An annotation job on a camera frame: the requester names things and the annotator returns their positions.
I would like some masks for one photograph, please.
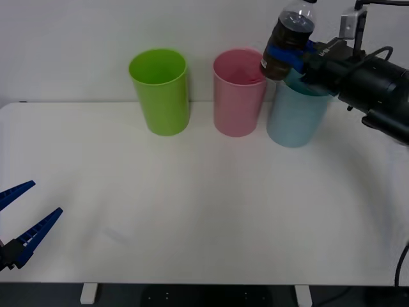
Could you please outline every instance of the cup rim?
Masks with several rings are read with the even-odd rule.
[[[277,83],[277,85],[281,85],[281,86],[285,86],[286,88],[289,88],[291,91],[294,91],[297,94],[303,95],[303,96],[307,96],[307,97],[332,97],[330,94],[325,94],[325,95],[308,95],[308,94],[303,94],[300,93],[297,90],[294,90],[290,85],[288,85],[286,82],[281,81],[280,83]]]
[[[226,50],[226,51],[220,53],[220,54],[214,59],[214,61],[213,61],[213,74],[214,74],[214,76],[215,76],[216,78],[218,78],[219,80],[223,81],[223,82],[226,83],[226,84],[230,84],[230,85],[237,86],[237,87],[244,87],[244,88],[247,88],[247,87],[250,87],[250,86],[257,86],[257,85],[260,85],[260,84],[263,84],[263,83],[267,83],[266,77],[263,77],[262,80],[260,80],[259,82],[256,82],[256,83],[252,83],[252,84],[236,84],[236,83],[232,83],[232,82],[229,82],[229,81],[224,80],[221,76],[219,76],[219,75],[216,73],[216,70],[215,70],[216,61],[217,61],[221,56],[225,55],[226,53],[231,52],[231,51],[237,51],[237,50],[252,51],[252,52],[254,52],[254,53],[259,54],[260,56],[263,56],[260,52],[258,52],[257,49],[253,49],[253,48],[249,48],[249,47],[244,47],[244,48],[232,48],[232,49]]]
[[[146,53],[151,52],[151,51],[171,51],[171,52],[176,53],[177,55],[179,55],[179,56],[183,59],[183,62],[184,62],[184,64],[185,64],[185,67],[184,67],[184,69],[183,69],[183,72],[182,72],[178,77],[176,77],[176,78],[174,78],[174,79],[172,79],[172,80],[170,80],[170,81],[168,81],[168,82],[164,82],[164,83],[151,84],[151,83],[144,83],[144,82],[141,82],[141,81],[135,79],[134,76],[130,73],[130,66],[131,66],[131,64],[132,64],[132,63],[136,60],[136,58],[138,58],[139,56],[142,56],[143,54],[146,54]],[[147,85],[147,86],[162,86],[162,85],[167,85],[167,84],[169,84],[169,83],[173,83],[173,82],[179,80],[180,78],[182,78],[182,77],[186,74],[186,72],[187,72],[187,61],[186,61],[186,58],[185,58],[183,55],[181,55],[180,52],[178,52],[178,51],[176,51],[175,49],[172,49],[172,48],[152,48],[152,49],[145,50],[145,51],[143,51],[143,52],[137,54],[137,55],[131,60],[131,62],[129,63],[129,66],[128,66],[128,73],[129,73],[130,77],[132,78],[132,80],[135,81],[135,82],[138,82],[139,84],[143,84],[143,85]]]

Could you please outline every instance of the table top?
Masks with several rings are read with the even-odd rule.
[[[64,212],[0,281],[392,285],[409,239],[409,153],[333,102],[313,141],[229,138],[213,105],[173,137],[138,103],[0,110],[0,190],[37,185],[0,215],[3,242]],[[409,262],[401,273],[409,285]]]

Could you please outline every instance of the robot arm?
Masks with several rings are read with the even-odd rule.
[[[389,62],[392,47],[366,55],[361,50],[367,10],[364,4],[409,5],[399,1],[357,1],[343,13],[339,38],[329,43],[307,44],[298,52],[269,48],[271,56],[285,61],[304,74],[312,89],[338,96],[366,114],[362,123],[409,145],[409,72]],[[354,47],[346,40],[354,39]],[[388,51],[385,59],[377,55]]]

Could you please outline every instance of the light blue cup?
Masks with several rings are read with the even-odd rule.
[[[267,123],[267,132],[277,144],[301,147],[313,138],[332,96],[316,93],[300,81],[292,70],[285,83],[277,85],[277,94]]]

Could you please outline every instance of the cup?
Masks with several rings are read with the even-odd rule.
[[[277,84],[277,94],[267,123],[267,132],[277,144],[301,147],[313,138],[332,99],[327,93],[310,90],[292,71],[285,83]]]
[[[173,136],[189,123],[187,63],[178,52],[152,49],[137,55],[129,74],[148,128],[160,136]]]
[[[257,126],[266,90],[266,79],[259,70],[262,58],[253,49],[232,49],[214,61],[213,120],[227,136],[246,136]]]

